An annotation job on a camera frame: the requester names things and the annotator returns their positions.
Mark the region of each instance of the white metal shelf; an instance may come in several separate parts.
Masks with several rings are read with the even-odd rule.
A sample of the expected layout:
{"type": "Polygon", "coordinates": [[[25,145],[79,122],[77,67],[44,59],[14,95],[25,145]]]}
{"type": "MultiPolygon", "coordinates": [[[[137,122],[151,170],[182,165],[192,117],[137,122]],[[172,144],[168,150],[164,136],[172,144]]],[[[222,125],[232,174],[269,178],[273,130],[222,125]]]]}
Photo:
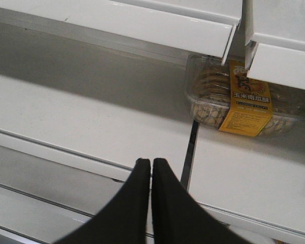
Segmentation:
{"type": "Polygon", "coordinates": [[[189,192],[225,223],[305,243],[305,124],[273,138],[200,128],[189,192]]]}
{"type": "Polygon", "coordinates": [[[305,89],[305,1],[246,3],[248,76],[305,89]]]}
{"type": "Polygon", "coordinates": [[[56,20],[225,59],[242,9],[241,0],[230,3],[209,0],[208,4],[197,0],[194,4],[171,1],[129,1],[130,4],[121,2],[0,1],[0,22],[22,26],[28,22],[31,23],[30,28],[38,29],[41,26],[43,31],[49,26],[47,19],[56,20]]]}
{"type": "Polygon", "coordinates": [[[164,157],[180,177],[192,122],[184,74],[0,25],[0,145],[120,180],[137,158],[164,157]]]}

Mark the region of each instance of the clear plastic package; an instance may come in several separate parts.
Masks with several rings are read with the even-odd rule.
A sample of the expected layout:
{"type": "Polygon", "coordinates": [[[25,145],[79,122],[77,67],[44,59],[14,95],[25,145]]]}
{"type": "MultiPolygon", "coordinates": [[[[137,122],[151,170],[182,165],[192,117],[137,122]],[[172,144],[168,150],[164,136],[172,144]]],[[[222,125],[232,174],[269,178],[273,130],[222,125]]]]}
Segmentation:
{"type": "MultiPolygon", "coordinates": [[[[187,97],[191,116],[202,125],[218,129],[230,108],[229,65],[219,59],[189,56],[186,70],[187,97]]],[[[305,121],[305,90],[269,83],[273,115],[258,136],[288,132],[298,121],[305,121]]]]}

